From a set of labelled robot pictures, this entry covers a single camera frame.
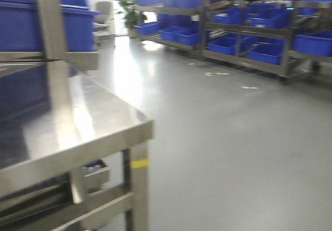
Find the rack wheel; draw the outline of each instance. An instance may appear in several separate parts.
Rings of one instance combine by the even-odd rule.
[[[278,82],[279,82],[279,85],[285,86],[287,84],[287,78],[278,76]]]
[[[313,74],[318,74],[321,70],[321,66],[319,64],[312,64],[311,65],[311,72]]]

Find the potted plant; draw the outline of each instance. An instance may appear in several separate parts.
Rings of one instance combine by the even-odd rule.
[[[118,14],[124,14],[124,24],[128,29],[128,35],[130,38],[136,37],[136,31],[134,26],[139,23],[139,17],[142,20],[147,20],[146,15],[140,15],[138,11],[135,10],[136,0],[118,0],[119,5],[122,7],[122,11]]]

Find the stainless steel table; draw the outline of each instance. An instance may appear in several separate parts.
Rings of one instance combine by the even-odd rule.
[[[17,86],[44,95],[0,118],[0,198],[68,172],[72,204],[0,229],[86,230],[125,213],[127,230],[147,231],[146,141],[153,121],[63,61],[33,69],[44,73],[44,92]],[[88,194],[82,166],[116,152],[123,153],[123,184]]]

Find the chair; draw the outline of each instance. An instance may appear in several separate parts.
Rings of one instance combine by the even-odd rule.
[[[95,16],[93,23],[95,43],[100,44],[103,40],[109,40],[110,38],[109,28],[114,20],[114,18],[111,18],[112,2],[97,2],[95,9],[100,12],[99,15]]]

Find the yellow tape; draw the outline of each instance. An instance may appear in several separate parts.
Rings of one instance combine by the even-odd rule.
[[[138,161],[131,161],[131,168],[138,169],[142,167],[147,167],[149,165],[148,159],[142,159]]]

